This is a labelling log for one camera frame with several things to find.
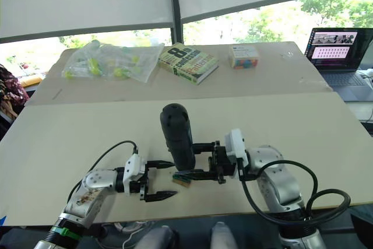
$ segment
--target colorful box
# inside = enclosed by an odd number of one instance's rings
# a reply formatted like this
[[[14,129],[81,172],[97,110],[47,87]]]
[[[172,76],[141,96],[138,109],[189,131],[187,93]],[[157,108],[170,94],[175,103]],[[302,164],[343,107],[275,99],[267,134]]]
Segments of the colorful box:
[[[252,44],[232,45],[229,48],[229,62],[232,68],[256,67],[259,61],[259,54]]]

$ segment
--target clear plastic bag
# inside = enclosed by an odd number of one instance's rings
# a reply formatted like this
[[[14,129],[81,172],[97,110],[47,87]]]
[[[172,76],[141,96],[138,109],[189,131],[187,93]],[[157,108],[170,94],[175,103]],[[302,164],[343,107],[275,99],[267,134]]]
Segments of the clear plastic bag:
[[[93,40],[72,54],[62,76],[134,78],[146,83],[157,65],[164,44],[152,47],[119,47]]]

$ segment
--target beige tabletop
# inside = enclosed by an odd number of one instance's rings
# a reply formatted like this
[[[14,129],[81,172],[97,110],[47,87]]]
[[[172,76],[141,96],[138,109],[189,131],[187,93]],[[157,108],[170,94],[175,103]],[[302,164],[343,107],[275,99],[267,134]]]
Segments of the beige tabletop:
[[[170,102],[189,112],[193,140],[221,140],[241,128],[248,147],[276,147],[285,159],[313,169],[319,189],[340,188],[352,203],[371,202],[373,143],[340,97],[329,93],[276,94],[211,99],[118,101],[27,106],[0,142],[0,217],[5,225],[51,225],[67,196],[93,162],[113,144],[130,139],[146,159],[172,160],[161,131],[159,114]],[[131,154],[121,146],[98,167],[122,166]],[[196,156],[196,168],[207,168],[208,154]],[[312,180],[307,173],[289,170],[309,198]],[[179,193],[161,202],[141,202],[139,195],[108,197],[96,222],[180,218],[251,213],[238,180],[195,181],[190,188],[171,182],[175,168],[151,174],[151,191]],[[266,209],[256,186],[254,200]],[[334,206],[338,196],[325,196],[316,207]]]
[[[232,69],[229,45],[196,46],[219,58],[219,68],[200,85],[193,85],[156,67],[147,83],[133,79],[68,80],[61,72],[75,49],[62,53],[27,105],[90,103],[136,100],[200,99],[260,94],[329,92],[319,72],[294,42],[255,43],[260,59],[253,69]]]

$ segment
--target book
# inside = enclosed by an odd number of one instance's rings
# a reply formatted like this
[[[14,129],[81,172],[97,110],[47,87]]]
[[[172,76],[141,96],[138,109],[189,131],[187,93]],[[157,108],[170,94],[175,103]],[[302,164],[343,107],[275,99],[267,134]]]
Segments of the book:
[[[196,85],[219,67],[218,62],[213,55],[181,43],[165,47],[159,56],[162,68]]]

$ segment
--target green ball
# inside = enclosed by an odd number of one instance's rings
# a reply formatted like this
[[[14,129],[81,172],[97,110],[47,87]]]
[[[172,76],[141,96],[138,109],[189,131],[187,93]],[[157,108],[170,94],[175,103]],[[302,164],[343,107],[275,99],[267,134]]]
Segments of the green ball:
[[[89,66],[91,67],[98,67],[98,61],[95,58],[90,58],[88,60]]]
[[[121,68],[115,68],[114,69],[114,76],[115,77],[122,77],[123,76],[122,69]]]
[[[101,75],[101,71],[99,70],[98,67],[93,67],[93,68],[91,68],[91,73],[92,73],[93,75],[96,75],[96,76]]]
[[[72,73],[71,71],[66,71],[66,72],[65,72],[65,77],[66,77],[67,79],[71,79],[71,78],[74,77],[74,75],[73,75],[73,73]]]
[[[139,56],[138,55],[134,55],[133,57],[132,57],[132,62],[134,62],[135,64],[137,64],[138,62],[139,62]]]
[[[138,66],[135,66],[135,67],[132,68],[132,72],[136,73],[136,74],[141,74],[142,73],[142,68],[138,67]]]

